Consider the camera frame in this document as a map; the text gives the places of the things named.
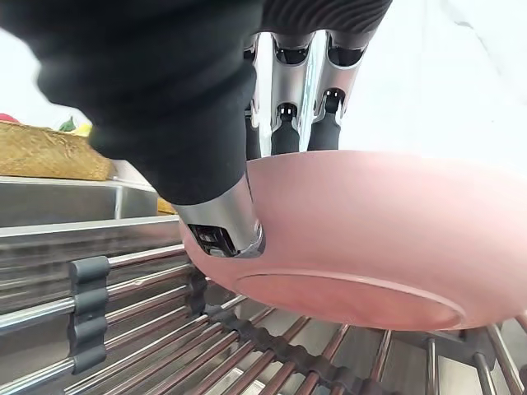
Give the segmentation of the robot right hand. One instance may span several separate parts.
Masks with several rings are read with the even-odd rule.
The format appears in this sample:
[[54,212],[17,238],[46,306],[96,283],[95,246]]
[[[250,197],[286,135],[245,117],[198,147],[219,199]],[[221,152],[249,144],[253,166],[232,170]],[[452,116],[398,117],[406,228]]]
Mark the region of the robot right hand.
[[259,156],[255,61],[273,37],[275,155],[299,148],[305,63],[326,34],[308,147],[335,150],[362,55],[387,1],[4,1],[1,27],[40,61],[52,103],[92,122],[91,146],[126,160],[212,256],[265,248],[246,163]]

